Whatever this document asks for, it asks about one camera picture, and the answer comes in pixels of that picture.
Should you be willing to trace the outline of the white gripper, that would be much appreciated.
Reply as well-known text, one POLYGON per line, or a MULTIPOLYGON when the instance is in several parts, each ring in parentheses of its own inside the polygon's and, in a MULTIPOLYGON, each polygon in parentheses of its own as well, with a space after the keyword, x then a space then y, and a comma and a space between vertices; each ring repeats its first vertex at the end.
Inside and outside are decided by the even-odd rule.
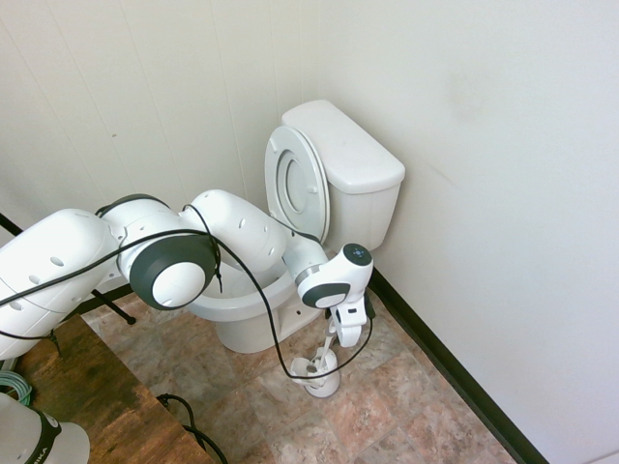
POLYGON ((362 328, 368 317, 363 300, 354 303, 341 303, 335 307, 334 319, 328 319, 325 330, 326 337, 334 337, 337 333, 339 344, 350 348, 358 343, 362 328))

